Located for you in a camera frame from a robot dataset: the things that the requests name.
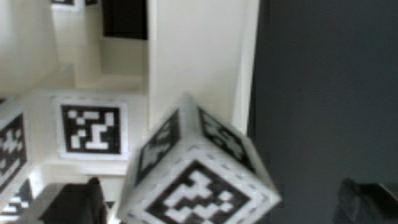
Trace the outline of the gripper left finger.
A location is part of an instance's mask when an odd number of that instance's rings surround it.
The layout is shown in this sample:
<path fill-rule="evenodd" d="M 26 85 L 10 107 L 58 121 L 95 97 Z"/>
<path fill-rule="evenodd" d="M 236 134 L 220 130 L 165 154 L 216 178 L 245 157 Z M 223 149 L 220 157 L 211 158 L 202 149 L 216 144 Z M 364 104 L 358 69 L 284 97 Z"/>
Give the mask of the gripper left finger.
<path fill-rule="evenodd" d="M 39 220 L 44 224 L 106 224 L 104 196 L 97 178 L 90 178 L 85 184 L 67 184 L 62 187 Z"/>

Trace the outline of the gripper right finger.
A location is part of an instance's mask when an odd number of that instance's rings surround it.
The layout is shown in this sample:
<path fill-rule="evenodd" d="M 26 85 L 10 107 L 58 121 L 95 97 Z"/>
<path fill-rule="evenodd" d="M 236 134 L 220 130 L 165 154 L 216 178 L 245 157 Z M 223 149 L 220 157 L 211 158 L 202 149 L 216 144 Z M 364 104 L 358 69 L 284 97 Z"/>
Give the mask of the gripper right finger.
<path fill-rule="evenodd" d="M 334 224 L 398 224 L 398 183 L 341 181 Z"/>

